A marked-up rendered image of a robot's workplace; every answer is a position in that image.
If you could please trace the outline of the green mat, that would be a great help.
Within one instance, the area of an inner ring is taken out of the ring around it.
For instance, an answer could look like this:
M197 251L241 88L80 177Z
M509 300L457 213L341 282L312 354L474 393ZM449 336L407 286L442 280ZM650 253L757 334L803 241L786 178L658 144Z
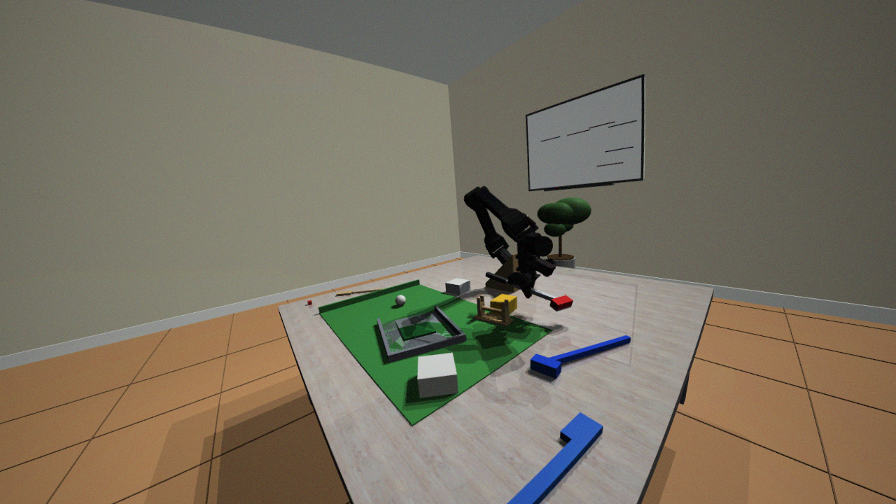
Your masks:
M395 298L399 295L406 299L403 306L395 304ZM398 351L397 340L400 334L399 330L397 334L395 323L394 330L390 331L391 321L434 312L434 306L438 306L462 329L467 341L390 363L385 354L377 319L383 323L384 334L387 322L386 340L389 334L391 352L395 352L395 337ZM420 284L320 315L412 426L501 369L512 358L533 347L552 331L510 315L509 318L513 320L507 327L474 319L477 315L475 303ZM419 357L447 352L452 352L454 357L458 393L420 398L417 385Z

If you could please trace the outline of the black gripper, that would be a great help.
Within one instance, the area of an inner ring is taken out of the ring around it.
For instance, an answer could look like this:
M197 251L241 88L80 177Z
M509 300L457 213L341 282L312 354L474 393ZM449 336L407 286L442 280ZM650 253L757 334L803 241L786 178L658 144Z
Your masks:
M518 259L518 268L507 278L508 284L519 285L519 289L524 292L527 299L532 296L531 288L534 288L536 280L541 277L535 269L533 272L529 271L534 256L537 258L535 254L517 252L515 259Z

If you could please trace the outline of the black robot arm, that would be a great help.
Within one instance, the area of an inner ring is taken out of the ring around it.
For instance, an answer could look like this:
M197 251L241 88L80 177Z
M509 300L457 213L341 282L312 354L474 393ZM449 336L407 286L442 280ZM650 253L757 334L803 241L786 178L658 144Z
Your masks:
M540 258L551 253L552 240L542 236L539 232L536 233L538 226L528 215L521 213L518 209L507 207L500 199L492 195L486 186L482 186L482 188L477 186L467 192L464 202L477 214L484 231L485 247L493 259L497 257L504 265L512 254L507 250L509 245L505 238L496 232L487 209L501 221L505 233L514 242L517 242L517 252L537 255L537 258L534 256L529 265L530 272L535 269L535 271L541 272L542 277L550 277L556 270L554 259L543 260ZM528 229L524 230L526 228ZM501 246L503 247L501 248Z

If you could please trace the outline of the white cube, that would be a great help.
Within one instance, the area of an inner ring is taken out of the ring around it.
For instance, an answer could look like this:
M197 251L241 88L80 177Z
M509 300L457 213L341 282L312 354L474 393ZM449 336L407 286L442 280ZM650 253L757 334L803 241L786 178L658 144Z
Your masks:
M458 393L458 379L452 352L422 356L417 363L420 398Z
M470 280L452 279L451 281L448 281L448 283L445 283L445 286L446 293L462 295L470 290Z

